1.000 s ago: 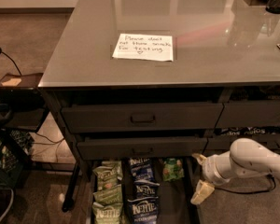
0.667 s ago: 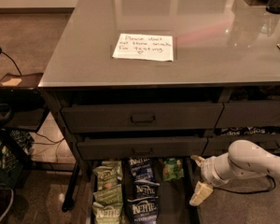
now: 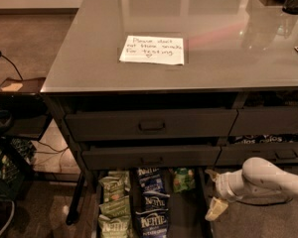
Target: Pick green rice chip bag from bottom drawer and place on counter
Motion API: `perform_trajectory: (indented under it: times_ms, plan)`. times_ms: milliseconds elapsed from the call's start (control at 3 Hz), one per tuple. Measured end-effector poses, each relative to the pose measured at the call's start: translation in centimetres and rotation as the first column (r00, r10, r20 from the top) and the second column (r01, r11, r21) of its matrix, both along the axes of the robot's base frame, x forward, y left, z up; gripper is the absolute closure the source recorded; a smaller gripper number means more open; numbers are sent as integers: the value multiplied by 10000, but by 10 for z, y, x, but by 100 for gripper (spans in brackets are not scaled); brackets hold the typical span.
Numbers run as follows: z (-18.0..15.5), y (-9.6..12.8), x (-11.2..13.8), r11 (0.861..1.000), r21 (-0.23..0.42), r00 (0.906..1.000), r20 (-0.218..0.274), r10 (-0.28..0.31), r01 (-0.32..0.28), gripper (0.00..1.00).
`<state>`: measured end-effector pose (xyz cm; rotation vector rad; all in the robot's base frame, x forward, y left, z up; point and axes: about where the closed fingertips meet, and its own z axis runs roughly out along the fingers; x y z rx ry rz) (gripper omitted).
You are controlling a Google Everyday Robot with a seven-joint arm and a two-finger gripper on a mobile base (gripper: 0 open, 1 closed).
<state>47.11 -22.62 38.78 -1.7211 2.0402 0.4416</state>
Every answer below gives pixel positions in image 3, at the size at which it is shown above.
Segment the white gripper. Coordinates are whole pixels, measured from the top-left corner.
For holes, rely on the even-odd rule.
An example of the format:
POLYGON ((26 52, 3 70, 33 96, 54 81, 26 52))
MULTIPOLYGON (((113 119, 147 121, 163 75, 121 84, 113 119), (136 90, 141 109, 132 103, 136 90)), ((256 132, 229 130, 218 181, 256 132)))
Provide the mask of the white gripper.
POLYGON ((215 221, 227 210, 228 202, 242 199, 243 179, 241 172, 219 174, 214 170, 206 169, 205 173, 216 183, 216 190, 220 197, 212 198, 205 216, 206 220, 215 221))

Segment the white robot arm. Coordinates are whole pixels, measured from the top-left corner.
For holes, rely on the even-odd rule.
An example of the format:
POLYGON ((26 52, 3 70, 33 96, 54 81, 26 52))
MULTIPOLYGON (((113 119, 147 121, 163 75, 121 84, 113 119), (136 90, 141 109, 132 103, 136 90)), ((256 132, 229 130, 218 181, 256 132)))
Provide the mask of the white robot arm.
POLYGON ((243 198, 284 193, 298 200, 298 176, 282 171, 260 157, 247 159, 235 172, 219 174, 206 170, 206 173, 216 188, 216 195, 212 197, 205 216, 208 221, 215 221, 230 203, 243 198))

